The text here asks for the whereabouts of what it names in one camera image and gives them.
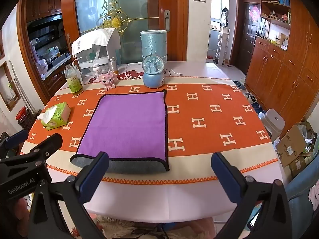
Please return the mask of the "purple and grey towel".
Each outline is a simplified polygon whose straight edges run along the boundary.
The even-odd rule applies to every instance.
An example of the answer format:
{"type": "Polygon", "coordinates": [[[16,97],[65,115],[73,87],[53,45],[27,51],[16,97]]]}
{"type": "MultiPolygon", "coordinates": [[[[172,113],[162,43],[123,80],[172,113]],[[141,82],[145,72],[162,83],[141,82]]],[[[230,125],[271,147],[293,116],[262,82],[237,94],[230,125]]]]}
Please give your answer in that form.
{"type": "Polygon", "coordinates": [[[105,152],[108,173],[168,172],[166,94],[161,90],[102,96],[70,162],[85,167],[105,152]]]}

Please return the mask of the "red lidded jar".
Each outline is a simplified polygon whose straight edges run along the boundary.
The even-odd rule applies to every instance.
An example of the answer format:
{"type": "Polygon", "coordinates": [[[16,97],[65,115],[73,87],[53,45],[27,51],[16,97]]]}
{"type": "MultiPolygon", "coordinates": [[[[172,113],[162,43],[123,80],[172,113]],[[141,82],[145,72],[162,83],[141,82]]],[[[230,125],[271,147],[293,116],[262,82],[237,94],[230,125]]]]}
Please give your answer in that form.
{"type": "Polygon", "coordinates": [[[27,110],[27,108],[26,108],[25,106],[23,106],[23,107],[19,110],[19,112],[17,113],[17,115],[16,115],[16,120],[17,120],[18,122],[23,121],[23,120],[25,119],[25,117],[27,116],[27,114],[28,114],[28,110],[27,110]]]}

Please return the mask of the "green tissue pack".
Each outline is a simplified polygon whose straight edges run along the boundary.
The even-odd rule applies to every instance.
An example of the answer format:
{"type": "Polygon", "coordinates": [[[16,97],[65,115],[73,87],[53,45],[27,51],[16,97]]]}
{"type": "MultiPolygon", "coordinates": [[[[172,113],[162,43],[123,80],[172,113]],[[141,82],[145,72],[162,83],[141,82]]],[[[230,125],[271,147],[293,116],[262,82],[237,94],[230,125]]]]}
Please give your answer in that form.
{"type": "Polygon", "coordinates": [[[58,103],[41,113],[37,119],[46,130],[52,130],[68,123],[71,109],[66,102],[58,103]]]}

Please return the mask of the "blue chair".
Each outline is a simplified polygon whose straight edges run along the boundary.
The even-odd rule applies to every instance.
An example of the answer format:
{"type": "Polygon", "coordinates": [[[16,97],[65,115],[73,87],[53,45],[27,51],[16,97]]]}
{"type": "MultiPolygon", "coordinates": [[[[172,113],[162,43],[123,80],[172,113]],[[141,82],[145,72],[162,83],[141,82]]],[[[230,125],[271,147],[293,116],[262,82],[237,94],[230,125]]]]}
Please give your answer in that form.
{"type": "Polygon", "coordinates": [[[318,216],[318,157],[286,185],[292,237],[301,238],[318,216]]]}

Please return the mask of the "cardboard box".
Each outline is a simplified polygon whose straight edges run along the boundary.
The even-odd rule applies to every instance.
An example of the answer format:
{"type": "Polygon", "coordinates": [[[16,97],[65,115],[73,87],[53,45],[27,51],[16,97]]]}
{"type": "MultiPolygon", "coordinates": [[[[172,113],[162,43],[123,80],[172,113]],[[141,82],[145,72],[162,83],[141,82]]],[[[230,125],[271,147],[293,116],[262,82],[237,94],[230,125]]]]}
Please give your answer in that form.
{"type": "Polygon", "coordinates": [[[308,121],[295,124],[276,145],[276,152],[290,179],[299,175],[315,158],[317,133],[308,121]]]}

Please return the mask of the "pink block cat figure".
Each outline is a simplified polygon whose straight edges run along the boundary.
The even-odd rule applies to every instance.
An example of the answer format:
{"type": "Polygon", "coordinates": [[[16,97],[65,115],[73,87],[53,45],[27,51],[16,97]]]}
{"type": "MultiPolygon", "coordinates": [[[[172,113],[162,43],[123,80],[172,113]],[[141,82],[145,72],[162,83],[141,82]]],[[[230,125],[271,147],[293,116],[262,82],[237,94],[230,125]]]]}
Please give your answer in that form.
{"type": "Polygon", "coordinates": [[[116,87],[117,82],[117,74],[112,71],[108,71],[107,73],[100,74],[98,76],[99,81],[102,85],[104,85],[104,90],[108,91],[114,89],[116,87]]]}

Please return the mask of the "white pill bottle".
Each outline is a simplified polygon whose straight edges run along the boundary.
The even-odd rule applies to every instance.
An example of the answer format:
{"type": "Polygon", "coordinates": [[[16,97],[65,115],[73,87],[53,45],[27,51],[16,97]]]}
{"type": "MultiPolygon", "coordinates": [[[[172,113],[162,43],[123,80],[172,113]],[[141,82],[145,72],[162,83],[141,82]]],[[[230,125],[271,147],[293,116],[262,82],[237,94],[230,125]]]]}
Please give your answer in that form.
{"type": "Polygon", "coordinates": [[[95,73],[96,79],[99,79],[100,75],[103,73],[99,63],[93,65],[93,71],[95,73]]]}

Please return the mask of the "white plastic stool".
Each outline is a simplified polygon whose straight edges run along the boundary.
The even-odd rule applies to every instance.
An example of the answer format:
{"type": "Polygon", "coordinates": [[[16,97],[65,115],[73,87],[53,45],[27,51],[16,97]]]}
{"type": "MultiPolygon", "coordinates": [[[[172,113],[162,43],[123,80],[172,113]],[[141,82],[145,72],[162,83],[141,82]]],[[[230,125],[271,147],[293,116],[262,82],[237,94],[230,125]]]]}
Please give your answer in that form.
{"type": "Polygon", "coordinates": [[[274,142],[279,137],[285,126],[284,119],[274,109],[267,110],[261,116],[261,122],[270,135],[271,142],[274,142]]]}

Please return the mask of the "white rack with cloth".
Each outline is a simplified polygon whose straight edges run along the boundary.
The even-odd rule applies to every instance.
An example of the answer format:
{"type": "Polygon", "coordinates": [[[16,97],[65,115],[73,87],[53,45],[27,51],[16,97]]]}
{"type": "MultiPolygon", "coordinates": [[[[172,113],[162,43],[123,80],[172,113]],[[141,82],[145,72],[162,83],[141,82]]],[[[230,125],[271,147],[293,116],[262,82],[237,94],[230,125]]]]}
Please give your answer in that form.
{"type": "Polygon", "coordinates": [[[102,73],[109,70],[109,59],[116,57],[121,48],[117,29],[103,28],[90,31],[77,38],[72,44],[71,53],[78,61],[80,71],[85,76],[93,76],[94,64],[99,64],[102,73]]]}

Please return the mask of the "orange H-pattern tablecloth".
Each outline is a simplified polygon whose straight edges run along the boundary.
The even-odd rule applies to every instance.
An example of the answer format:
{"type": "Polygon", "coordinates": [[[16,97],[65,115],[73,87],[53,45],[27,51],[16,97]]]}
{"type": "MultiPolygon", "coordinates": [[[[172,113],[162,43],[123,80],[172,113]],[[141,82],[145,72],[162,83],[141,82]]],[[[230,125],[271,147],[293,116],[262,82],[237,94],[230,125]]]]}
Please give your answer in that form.
{"type": "Polygon", "coordinates": [[[48,107],[58,104],[70,109],[67,123],[47,130],[37,120],[22,153],[58,133],[63,144],[47,164],[69,175],[101,151],[110,158],[104,181],[136,185],[214,180],[216,152],[243,173],[278,161],[257,113],[230,79],[172,77],[158,89],[131,79],[108,91],[91,83],[77,96],[58,91],[48,107]]]}

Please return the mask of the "blue snow globe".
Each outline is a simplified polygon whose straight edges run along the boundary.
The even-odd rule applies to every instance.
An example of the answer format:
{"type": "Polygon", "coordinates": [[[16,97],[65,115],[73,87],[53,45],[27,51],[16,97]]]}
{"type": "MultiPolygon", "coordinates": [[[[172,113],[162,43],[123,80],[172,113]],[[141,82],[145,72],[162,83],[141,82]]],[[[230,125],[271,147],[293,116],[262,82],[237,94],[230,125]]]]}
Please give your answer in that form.
{"type": "Polygon", "coordinates": [[[143,83],[148,88],[160,88],[164,84],[164,62],[158,55],[148,55],[142,61],[143,83]]]}

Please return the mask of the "light blue cylinder lamp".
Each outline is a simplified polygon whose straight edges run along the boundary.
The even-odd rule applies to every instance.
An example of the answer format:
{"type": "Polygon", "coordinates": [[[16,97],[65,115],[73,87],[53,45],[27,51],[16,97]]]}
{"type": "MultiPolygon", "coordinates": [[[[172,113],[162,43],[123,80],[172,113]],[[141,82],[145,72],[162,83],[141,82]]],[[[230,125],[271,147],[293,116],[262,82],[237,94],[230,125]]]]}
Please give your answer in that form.
{"type": "Polygon", "coordinates": [[[165,64],[167,62],[166,35],[166,30],[141,31],[142,58],[157,55],[165,64]]]}

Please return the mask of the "wooden glass sliding door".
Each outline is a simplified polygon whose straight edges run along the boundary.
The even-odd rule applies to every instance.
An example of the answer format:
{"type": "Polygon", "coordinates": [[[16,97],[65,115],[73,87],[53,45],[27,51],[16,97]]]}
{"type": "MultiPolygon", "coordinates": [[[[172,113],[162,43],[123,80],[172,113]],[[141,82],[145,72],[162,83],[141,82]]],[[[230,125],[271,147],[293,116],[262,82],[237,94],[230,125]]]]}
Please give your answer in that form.
{"type": "Polygon", "coordinates": [[[168,61],[187,58],[188,0],[61,0],[68,48],[81,35],[100,27],[119,32],[119,63],[142,59],[141,31],[165,30],[168,61]]]}

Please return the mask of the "dark entrance door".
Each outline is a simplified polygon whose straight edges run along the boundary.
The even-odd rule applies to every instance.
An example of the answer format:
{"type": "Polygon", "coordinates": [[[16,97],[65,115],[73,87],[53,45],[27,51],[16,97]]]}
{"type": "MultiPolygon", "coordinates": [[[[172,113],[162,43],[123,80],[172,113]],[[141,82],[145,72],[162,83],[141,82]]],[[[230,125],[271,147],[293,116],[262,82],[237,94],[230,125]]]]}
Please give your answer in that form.
{"type": "Polygon", "coordinates": [[[241,34],[236,58],[236,67],[244,74],[248,73],[255,47],[256,36],[260,33],[260,5],[243,3],[241,34]]]}

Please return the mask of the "wooden wall cabinet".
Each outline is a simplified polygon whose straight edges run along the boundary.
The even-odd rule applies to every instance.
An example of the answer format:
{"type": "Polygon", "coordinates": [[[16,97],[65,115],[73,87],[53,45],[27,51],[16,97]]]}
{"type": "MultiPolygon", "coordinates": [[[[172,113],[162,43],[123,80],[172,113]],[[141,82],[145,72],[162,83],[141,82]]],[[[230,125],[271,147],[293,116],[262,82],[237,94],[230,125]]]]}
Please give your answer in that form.
{"type": "Polygon", "coordinates": [[[266,110],[285,121],[284,132],[305,119],[318,93],[318,25],[301,0],[261,0],[261,18],[289,31],[257,37],[245,79],[266,110]]]}

